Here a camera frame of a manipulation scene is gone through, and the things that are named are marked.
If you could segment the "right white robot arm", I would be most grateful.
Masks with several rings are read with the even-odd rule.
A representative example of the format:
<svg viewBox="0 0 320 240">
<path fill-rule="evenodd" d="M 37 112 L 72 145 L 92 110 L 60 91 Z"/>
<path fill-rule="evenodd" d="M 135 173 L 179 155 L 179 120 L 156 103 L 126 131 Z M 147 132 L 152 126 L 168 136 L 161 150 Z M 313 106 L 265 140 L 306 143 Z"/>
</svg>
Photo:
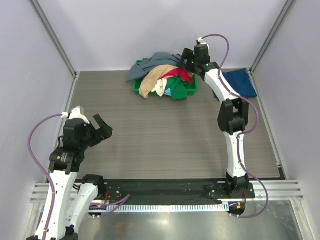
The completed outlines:
<svg viewBox="0 0 320 240">
<path fill-rule="evenodd" d="M 233 90 L 218 64 L 211 62 L 207 45 L 197 44 L 193 50 L 185 48 L 178 67 L 200 76 L 220 101 L 217 123 L 226 140 L 228 159 L 225 192 L 231 198 L 240 198 L 249 188 L 249 176 L 243 168 L 245 163 L 240 161 L 244 157 L 242 133 L 248 125 L 249 104 Z"/>
</svg>

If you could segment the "grey-blue t shirt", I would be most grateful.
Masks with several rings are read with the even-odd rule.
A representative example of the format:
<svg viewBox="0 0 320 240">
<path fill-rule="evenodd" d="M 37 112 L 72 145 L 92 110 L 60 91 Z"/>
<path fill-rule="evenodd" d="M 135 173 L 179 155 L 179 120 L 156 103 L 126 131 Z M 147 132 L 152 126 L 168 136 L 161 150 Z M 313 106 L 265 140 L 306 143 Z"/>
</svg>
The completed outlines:
<svg viewBox="0 0 320 240">
<path fill-rule="evenodd" d="M 170 65 L 176 67 L 181 60 L 180 54 L 173 54 L 167 52 L 156 52 L 150 58 L 143 58 L 137 61 L 129 70 L 126 82 L 143 79 L 149 74 L 151 70 L 158 66 Z"/>
</svg>

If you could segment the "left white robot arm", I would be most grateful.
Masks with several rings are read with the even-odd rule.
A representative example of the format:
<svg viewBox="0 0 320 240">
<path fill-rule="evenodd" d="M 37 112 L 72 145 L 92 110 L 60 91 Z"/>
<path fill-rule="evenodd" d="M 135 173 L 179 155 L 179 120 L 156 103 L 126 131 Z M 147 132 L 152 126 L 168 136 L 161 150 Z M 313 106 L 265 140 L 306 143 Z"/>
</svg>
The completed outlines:
<svg viewBox="0 0 320 240">
<path fill-rule="evenodd" d="M 64 112 L 60 116 L 67 120 L 63 134 L 58 137 L 58 146 L 49 156 L 48 170 L 35 157 L 31 142 L 27 143 L 31 157 L 49 182 L 42 218 L 35 234 L 30 236 L 31 240 L 77 240 L 79 227 L 92 201 L 101 200 L 107 190 L 102 176 L 87 174 L 74 202 L 70 203 L 86 150 L 109 139 L 113 128 L 99 114 L 93 117 L 98 129 L 80 113 Z"/>
</svg>

